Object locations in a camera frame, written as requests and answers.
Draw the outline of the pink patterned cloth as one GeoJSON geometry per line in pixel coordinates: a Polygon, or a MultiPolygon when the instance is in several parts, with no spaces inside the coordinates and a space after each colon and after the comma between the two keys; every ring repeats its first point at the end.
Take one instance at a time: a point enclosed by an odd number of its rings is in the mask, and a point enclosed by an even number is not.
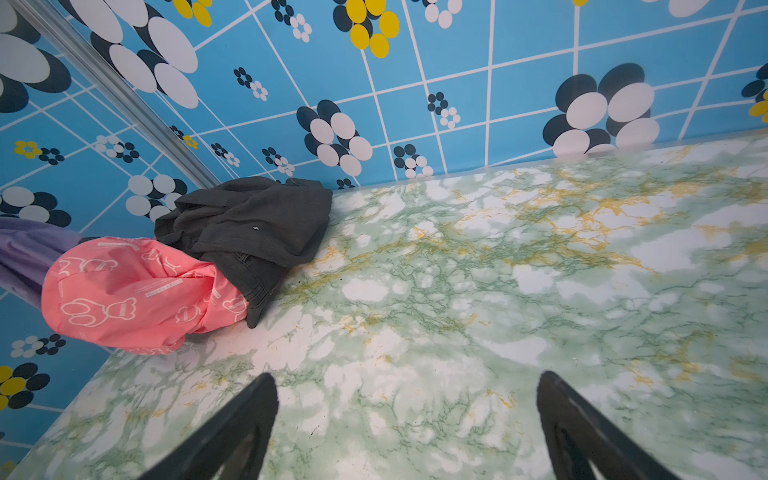
{"type": "Polygon", "coordinates": [[[49,269],[41,294],[55,332],[140,355],[170,354],[189,334],[245,320],[248,309],[214,264],[147,238],[75,246],[49,269]]]}

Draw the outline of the left aluminium corner post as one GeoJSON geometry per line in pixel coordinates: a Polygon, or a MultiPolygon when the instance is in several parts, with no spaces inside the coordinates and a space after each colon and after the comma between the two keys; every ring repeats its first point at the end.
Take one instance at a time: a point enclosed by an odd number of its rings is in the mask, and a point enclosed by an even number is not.
{"type": "Polygon", "coordinates": [[[107,61],[50,2],[11,0],[10,5],[63,53],[192,183],[200,188],[212,188],[220,183],[214,173],[172,134],[151,107],[107,65],[107,61]]]}

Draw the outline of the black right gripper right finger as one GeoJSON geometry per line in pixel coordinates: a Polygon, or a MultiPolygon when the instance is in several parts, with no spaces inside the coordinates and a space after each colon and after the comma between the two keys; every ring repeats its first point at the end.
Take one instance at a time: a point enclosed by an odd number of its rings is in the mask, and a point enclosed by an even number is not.
{"type": "Polygon", "coordinates": [[[675,479],[553,371],[539,379],[536,405],[558,479],[675,479]]]}

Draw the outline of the black cloth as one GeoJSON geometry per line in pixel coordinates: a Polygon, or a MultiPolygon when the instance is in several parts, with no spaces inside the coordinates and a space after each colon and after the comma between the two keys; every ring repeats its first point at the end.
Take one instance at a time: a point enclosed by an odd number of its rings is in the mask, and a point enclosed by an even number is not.
{"type": "Polygon", "coordinates": [[[177,198],[155,238],[211,262],[248,302],[255,328],[291,269],[311,262],[330,223],[333,192],[314,180],[231,180],[177,198]]]}

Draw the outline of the purple cloth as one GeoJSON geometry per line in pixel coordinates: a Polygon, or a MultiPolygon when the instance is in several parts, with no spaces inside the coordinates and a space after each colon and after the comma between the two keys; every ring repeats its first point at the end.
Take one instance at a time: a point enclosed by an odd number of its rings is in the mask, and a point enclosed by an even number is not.
{"type": "Polygon", "coordinates": [[[1,288],[41,309],[42,286],[50,267],[82,236],[48,223],[1,218],[1,288]]]}

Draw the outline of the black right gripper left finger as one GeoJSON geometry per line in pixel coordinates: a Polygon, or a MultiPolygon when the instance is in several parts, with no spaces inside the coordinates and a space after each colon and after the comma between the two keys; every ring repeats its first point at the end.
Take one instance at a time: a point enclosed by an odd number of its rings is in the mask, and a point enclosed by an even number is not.
{"type": "Polygon", "coordinates": [[[275,379],[263,373],[141,477],[257,479],[278,408],[275,379]]]}

